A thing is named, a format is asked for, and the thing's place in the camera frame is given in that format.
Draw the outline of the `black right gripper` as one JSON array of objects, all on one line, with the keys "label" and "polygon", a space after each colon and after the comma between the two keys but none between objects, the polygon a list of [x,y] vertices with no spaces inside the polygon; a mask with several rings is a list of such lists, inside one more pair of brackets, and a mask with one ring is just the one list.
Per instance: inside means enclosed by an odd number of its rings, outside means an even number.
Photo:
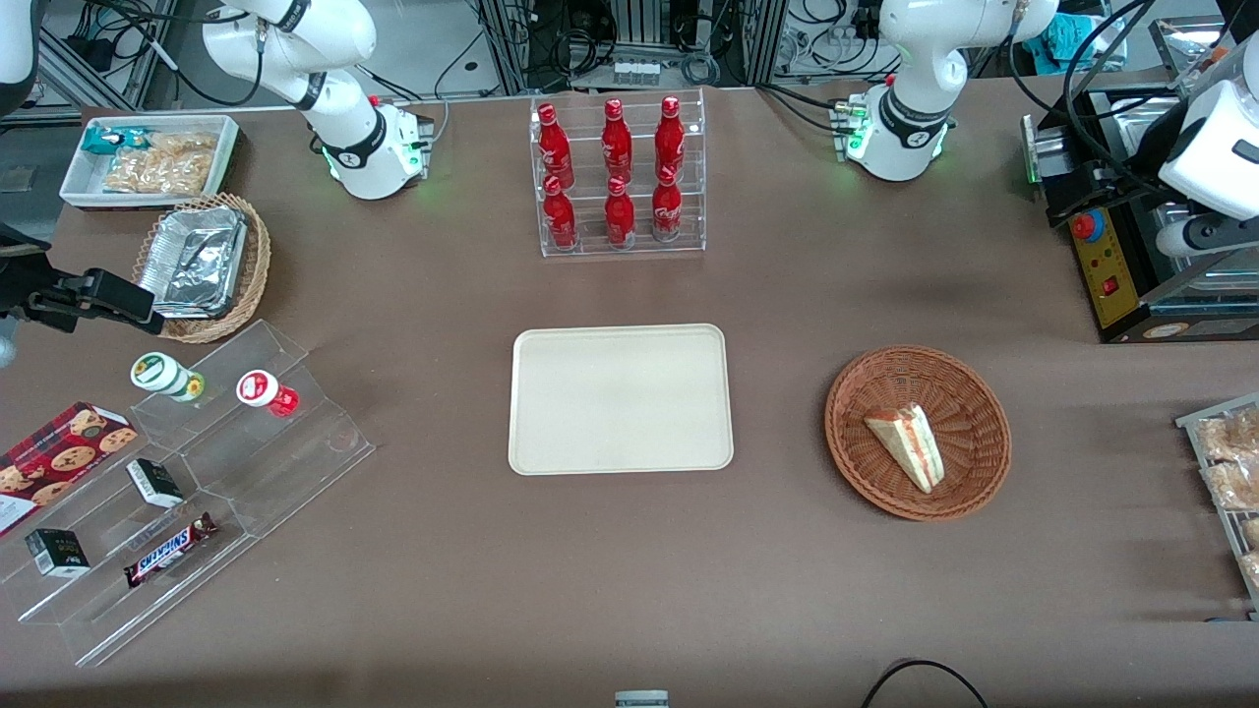
[{"label": "black right gripper", "polygon": [[58,270],[48,257],[49,243],[1,226],[3,317],[40,323],[67,334],[76,333],[81,319],[121,323],[151,335],[162,333],[165,317],[154,309],[154,294],[108,272],[91,268],[83,273],[81,291],[68,286],[76,273]]}]

